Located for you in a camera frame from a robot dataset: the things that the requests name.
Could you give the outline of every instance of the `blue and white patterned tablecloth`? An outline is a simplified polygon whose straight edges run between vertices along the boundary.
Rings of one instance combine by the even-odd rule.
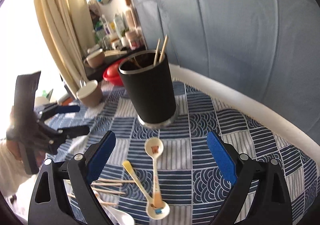
[[[122,162],[128,159],[145,189],[152,193],[152,160],[144,151],[144,143],[150,137],[159,137],[164,144],[158,161],[159,182],[163,200],[170,205],[169,216],[161,221],[149,219],[145,212],[146,199],[134,184],[108,187],[125,194],[101,194],[102,199],[117,203],[119,210],[132,215],[136,224],[205,225],[219,211],[230,190],[229,182],[222,178],[206,144],[207,133],[216,130],[239,153],[246,153],[258,161],[279,160],[291,196],[293,224],[296,224],[320,190],[320,171],[315,162],[283,138],[218,99],[178,81],[173,82],[173,87],[180,112],[178,119],[170,127],[150,130],[138,123],[125,89],[103,83],[104,97],[99,106],[88,109],[75,101],[73,104],[80,105],[80,112],[56,115],[50,121],[53,128],[84,124],[91,127],[88,136],[73,142],[67,140],[61,145],[55,161],[84,152],[100,141],[106,131],[112,130],[116,134],[116,147],[101,177],[130,180],[122,167]],[[257,181],[252,182],[237,221],[248,213],[257,184]],[[84,221],[77,203],[71,200],[71,204],[76,217]]]

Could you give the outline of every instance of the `sleeve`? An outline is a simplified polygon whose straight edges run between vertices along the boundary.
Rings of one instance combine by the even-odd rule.
[[[23,163],[16,160],[8,150],[7,140],[0,141],[0,191],[4,197],[15,194],[20,184],[31,175],[24,171]]]

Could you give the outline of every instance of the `beige curtain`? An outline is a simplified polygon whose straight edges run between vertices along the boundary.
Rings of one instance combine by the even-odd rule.
[[[38,22],[49,51],[75,96],[80,80],[87,81],[82,62],[95,45],[86,0],[34,0]]]

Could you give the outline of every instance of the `red bowl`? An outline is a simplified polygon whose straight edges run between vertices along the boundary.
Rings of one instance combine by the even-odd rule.
[[[124,58],[114,62],[112,65],[114,65],[116,63],[120,63],[122,60],[124,60]],[[107,71],[108,71],[108,68],[103,72],[102,77],[103,77],[104,80],[112,83],[113,85],[123,86],[123,83],[122,83],[122,80],[121,80],[119,74],[117,76],[114,76],[114,77],[108,77]]]

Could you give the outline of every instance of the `black utensil holder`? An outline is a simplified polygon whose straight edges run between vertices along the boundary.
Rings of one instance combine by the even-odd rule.
[[[178,115],[178,108],[167,55],[155,66],[154,57],[155,50],[137,52],[121,62],[118,72],[138,113],[139,122],[145,127],[157,129],[171,124]],[[136,60],[142,68],[133,66],[130,60]]]

